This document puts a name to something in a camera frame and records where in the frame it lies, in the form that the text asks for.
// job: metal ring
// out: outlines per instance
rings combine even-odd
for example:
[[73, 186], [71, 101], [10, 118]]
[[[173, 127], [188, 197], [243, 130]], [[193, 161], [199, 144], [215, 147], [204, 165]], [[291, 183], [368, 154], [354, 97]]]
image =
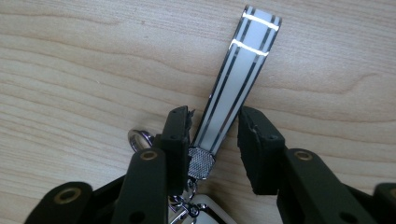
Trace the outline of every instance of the metal ring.
[[128, 141], [131, 148], [136, 152], [152, 147], [154, 136], [147, 131], [132, 129], [128, 132]]
[[79, 188], [67, 188], [57, 193], [53, 199], [57, 204], [71, 203], [81, 195]]

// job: black plastic part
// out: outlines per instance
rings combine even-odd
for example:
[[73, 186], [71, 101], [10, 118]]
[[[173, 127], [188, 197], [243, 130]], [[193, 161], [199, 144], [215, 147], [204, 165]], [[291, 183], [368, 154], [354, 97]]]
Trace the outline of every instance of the black plastic part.
[[161, 149], [166, 154], [168, 169], [169, 196], [181, 195], [187, 187], [191, 116], [186, 106], [173, 109], [168, 114], [161, 134]]
[[379, 223], [396, 223], [396, 183], [383, 183], [375, 188], [373, 195], [377, 211], [380, 212]]
[[280, 160], [285, 138], [260, 110], [241, 108], [238, 146], [253, 192], [276, 195], [282, 179]]
[[[304, 213], [304, 223], [376, 223], [315, 153], [290, 149], [283, 167]], [[285, 213], [280, 214], [288, 219]]]
[[283, 181], [276, 199], [279, 214], [284, 224], [304, 223], [304, 212], [288, 181]]
[[157, 148], [132, 156], [111, 223], [167, 223], [165, 163]]
[[92, 211], [88, 206], [92, 187], [83, 182], [68, 182], [48, 192], [35, 207], [26, 224], [88, 223]]
[[116, 201], [120, 195], [124, 178], [125, 175], [113, 180], [112, 182], [93, 192], [91, 207], [94, 209], [95, 215], [92, 218], [92, 222], [90, 223], [110, 223], [110, 220], [113, 217]]

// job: black stripe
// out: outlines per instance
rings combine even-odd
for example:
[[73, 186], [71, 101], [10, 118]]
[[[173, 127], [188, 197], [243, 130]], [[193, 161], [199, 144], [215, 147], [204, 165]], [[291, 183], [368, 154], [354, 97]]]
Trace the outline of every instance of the black stripe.
[[[240, 21], [240, 24], [241, 24], [241, 25], [238, 25], [238, 27], [242, 26], [242, 23], [243, 23], [245, 20], [246, 20], [246, 18], [242, 19], [242, 20]], [[248, 27], [250, 26], [250, 24], [251, 24], [251, 20], [247, 20], [247, 25], [245, 26], [244, 32], [242, 33], [242, 36], [241, 36], [241, 40], [240, 40], [241, 42], [244, 41], [245, 36], [246, 36], [246, 33], [248, 32]], [[219, 94], [218, 94], [218, 96], [217, 96], [217, 98], [216, 98], [216, 100], [215, 100], [215, 103], [214, 103], [214, 105], [213, 105], [212, 111], [210, 111], [210, 115], [209, 115], [209, 118], [207, 119], [206, 125], [205, 125], [204, 130], [203, 130], [203, 132], [202, 132], [202, 134], [201, 134], [201, 138], [198, 140], [198, 146], [201, 145], [202, 141], [203, 141], [204, 138], [205, 138], [206, 131], [207, 131], [207, 129], [208, 129], [208, 127], [209, 127], [209, 124], [210, 124], [210, 120], [212, 120], [213, 114], [214, 114], [214, 112], [216, 111], [216, 108], [217, 108], [218, 103], [219, 103], [219, 98], [220, 98], [220, 96], [221, 96], [221, 94], [222, 94], [222, 92], [223, 92], [223, 90], [224, 90], [225, 84], [227, 83], [227, 79], [228, 79], [228, 77], [229, 77], [229, 75], [230, 75], [230, 72], [231, 72], [231, 70], [232, 70], [232, 68], [233, 68], [233, 64], [235, 63], [235, 59], [236, 59], [236, 57], [238, 56], [239, 50], [240, 50], [240, 47], [237, 47], [237, 49], [236, 49], [236, 51], [235, 51], [235, 54], [233, 55], [233, 60], [231, 61], [231, 64], [230, 64], [230, 66], [228, 67], [228, 70], [227, 70], [226, 76], [225, 76], [225, 78], [224, 78], [224, 80], [223, 80], [223, 83], [221, 84], [221, 87], [220, 87], [220, 90], [219, 90]], [[224, 67], [220, 70], [220, 74], [219, 74], [220, 76], [221, 76], [223, 70], [224, 70]], [[207, 108], [210, 107], [210, 103], [211, 103], [211, 102], [212, 102], [212, 99], [210, 99], [210, 102], [208, 102]], [[204, 113], [203, 122], [205, 121], [205, 117], [206, 117], [206, 113]]]
[[[276, 17], [273, 15], [272, 18], [271, 18], [271, 23], [274, 23], [275, 18], [276, 18]], [[270, 29], [269, 27], [267, 27], [267, 30], [266, 30], [266, 32], [265, 32], [265, 36], [264, 36], [263, 39], [262, 39], [262, 43], [260, 44], [259, 50], [261, 50], [261, 51], [263, 50], [263, 48], [264, 48], [264, 46], [265, 46], [265, 43], [266, 43], [266, 41], [267, 41], [268, 36], [269, 36], [270, 33], [271, 33], [271, 29]], [[244, 84], [242, 85], [241, 89], [239, 90], [238, 95], [237, 95], [235, 101], [233, 102], [233, 106], [231, 107], [230, 111], [229, 111], [228, 114], [227, 114], [226, 120], [225, 120], [225, 121], [223, 122], [223, 124], [221, 125], [220, 131], [219, 131], [218, 135], [216, 136], [215, 142], [214, 142], [214, 144], [212, 145], [212, 148], [210, 148], [210, 152], [213, 151], [213, 149], [214, 149], [216, 143], [219, 141], [220, 135], [221, 135], [222, 132], [224, 131], [225, 125], [226, 125], [226, 123], [228, 122], [228, 120], [230, 119], [230, 116], [231, 116], [231, 114], [233, 113], [233, 110], [235, 109], [236, 104], [238, 103], [239, 98], [240, 98], [241, 95], [242, 95], [242, 92], [244, 91], [246, 85], [248, 84], [248, 81], [250, 80], [250, 77], [251, 77], [251, 75], [252, 75], [252, 73], [253, 73], [253, 70], [254, 70], [254, 68], [256, 67], [257, 61], [259, 60], [260, 57], [261, 57], [261, 55], [258, 55], [258, 54], [256, 54], [256, 56], [254, 57], [253, 64], [250, 66], [250, 69], [249, 69], [249, 71], [248, 71], [248, 73], [247, 73], [247, 77], [246, 77], [246, 79], [245, 79], [245, 82], [244, 82]], [[258, 73], [257, 73], [256, 76], [254, 77], [254, 80], [256, 80], [256, 77], [258, 76], [259, 72], [260, 72], [260, 70], [258, 70]]]

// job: wooden surface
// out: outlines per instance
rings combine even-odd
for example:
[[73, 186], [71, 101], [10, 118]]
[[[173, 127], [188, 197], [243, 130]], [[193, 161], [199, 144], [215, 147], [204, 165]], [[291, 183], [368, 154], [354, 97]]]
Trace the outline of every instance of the wooden surface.
[[[246, 105], [341, 181], [396, 182], [393, 0], [1, 1], [0, 223], [64, 182], [123, 175], [127, 132], [160, 133], [175, 107], [196, 109], [195, 133], [245, 4], [283, 18]], [[238, 223], [280, 223], [275, 197], [250, 190], [235, 127], [200, 192]]]

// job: light wooden tabletop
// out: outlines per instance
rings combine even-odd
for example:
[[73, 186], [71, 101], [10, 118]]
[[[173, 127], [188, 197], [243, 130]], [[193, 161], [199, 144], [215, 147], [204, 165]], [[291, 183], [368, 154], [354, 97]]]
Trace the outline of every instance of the light wooden tabletop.
[[[245, 4], [283, 18], [246, 105], [348, 185], [396, 182], [393, 0], [2, 1], [0, 223], [62, 183], [125, 174], [128, 131], [161, 133], [175, 107], [196, 110], [194, 134]], [[276, 198], [250, 190], [236, 126], [199, 191], [238, 223], [280, 223]]]

